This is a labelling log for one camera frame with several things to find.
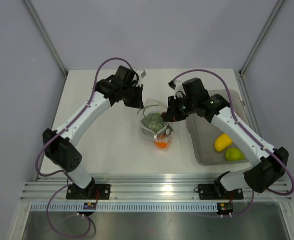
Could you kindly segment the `green netted melon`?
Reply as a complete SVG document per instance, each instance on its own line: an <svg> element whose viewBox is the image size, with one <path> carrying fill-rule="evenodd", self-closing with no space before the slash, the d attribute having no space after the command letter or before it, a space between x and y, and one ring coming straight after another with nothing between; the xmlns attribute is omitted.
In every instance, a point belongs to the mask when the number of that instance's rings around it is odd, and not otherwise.
<svg viewBox="0 0 294 240"><path fill-rule="evenodd" d="M141 124L155 134L164 128L164 120L161 115L154 112L146 115L141 120Z"/></svg>

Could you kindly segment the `clear zip top bag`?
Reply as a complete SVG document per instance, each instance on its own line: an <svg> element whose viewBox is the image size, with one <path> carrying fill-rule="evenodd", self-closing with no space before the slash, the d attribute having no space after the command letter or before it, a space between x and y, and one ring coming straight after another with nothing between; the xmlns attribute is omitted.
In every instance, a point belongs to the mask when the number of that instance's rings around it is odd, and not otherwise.
<svg viewBox="0 0 294 240"><path fill-rule="evenodd" d="M162 151L169 148L175 134L173 124L164 120L163 114L166 111L167 104L154 98L148 98L144 102L144 107L138 109L134 116L141 136Z"/></svg>

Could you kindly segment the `orange fruit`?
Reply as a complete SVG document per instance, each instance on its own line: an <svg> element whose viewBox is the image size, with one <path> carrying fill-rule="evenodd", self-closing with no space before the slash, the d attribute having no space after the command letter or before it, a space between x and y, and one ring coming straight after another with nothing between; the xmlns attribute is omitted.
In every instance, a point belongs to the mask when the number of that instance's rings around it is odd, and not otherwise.
<svg viewBox="0 0 294 240"><path fill-rule="evenodd" d="M154 144L159 148L159 149L166 149L168 148L170 144L170 140L168 135L161 135L157 140L154 141Z"/></svg>

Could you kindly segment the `dark red passion fruit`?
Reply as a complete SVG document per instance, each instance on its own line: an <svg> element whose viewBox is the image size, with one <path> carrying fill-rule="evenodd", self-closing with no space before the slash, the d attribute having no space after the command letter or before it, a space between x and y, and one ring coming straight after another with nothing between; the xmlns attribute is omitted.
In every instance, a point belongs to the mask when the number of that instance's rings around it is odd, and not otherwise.
<svg viewBox="0 0 294 240"><path fill-rule="evenodd" d="M163 120L166 119L165 116L166 116L166 113L165 113L165 112L162 112L162 113L161 113L161 117L162 117Z"/></svg>

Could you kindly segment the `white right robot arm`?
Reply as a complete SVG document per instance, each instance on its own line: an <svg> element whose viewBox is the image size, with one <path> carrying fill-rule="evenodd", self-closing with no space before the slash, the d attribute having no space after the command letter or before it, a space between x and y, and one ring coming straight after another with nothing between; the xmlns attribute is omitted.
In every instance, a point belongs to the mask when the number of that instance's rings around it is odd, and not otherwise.
<svg viewBox="0 0 294 240"><path fill-rule="evenodd" d="M214 180L217 197L225 198L231 191L250 188L262 193L281 178L289 157L288 151L275 148L262 140L234 111L231 100L220 94L209 95L201 79L192 78L182 83L182 96L169 96L163 118L166 122L185 120L198 115L227 134L245 155L250 168L225 172Z"/></svg>

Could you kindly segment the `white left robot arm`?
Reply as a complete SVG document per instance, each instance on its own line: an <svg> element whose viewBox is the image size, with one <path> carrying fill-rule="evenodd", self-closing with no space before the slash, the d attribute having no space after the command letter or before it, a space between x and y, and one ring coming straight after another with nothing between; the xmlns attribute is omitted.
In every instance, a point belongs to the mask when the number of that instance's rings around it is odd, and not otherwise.
<svg viewBox="0 0 294 240"><path fill-rule="evenodd" d="M45 156L70 177L82 198L94 195L95 183L82 166L82 155L76 146L94 121L115 103L122 101L127 107L143 108L141 80L145 76L143 69L119 66L115 74L94 83L87 101L64 124L44 131Z"/></svg>

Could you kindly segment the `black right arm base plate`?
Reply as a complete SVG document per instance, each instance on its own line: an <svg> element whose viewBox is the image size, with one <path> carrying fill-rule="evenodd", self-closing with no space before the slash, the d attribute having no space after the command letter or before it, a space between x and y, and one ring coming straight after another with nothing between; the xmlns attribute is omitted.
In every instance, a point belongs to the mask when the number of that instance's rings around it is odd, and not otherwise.
<svg viewBox="0 0 294 240"><path fill-rule="evenodd" d="M232 191L222 190L217 192L213 183L198 184L194 188L194 192L198 193L200 200L243 200L242 189Z"/></svg>

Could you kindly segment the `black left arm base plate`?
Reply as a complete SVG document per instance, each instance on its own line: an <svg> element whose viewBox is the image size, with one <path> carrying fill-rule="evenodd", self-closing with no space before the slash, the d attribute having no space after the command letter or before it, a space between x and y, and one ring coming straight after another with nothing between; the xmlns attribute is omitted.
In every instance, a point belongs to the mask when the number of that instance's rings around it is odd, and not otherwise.
<svg viewBox="0 0 294 240"><path fill-rule="evenodd" d="M76 184L68 186L67 200L108 200L110 198L110 184L94 184L86 188L80 188Z"/></svg>

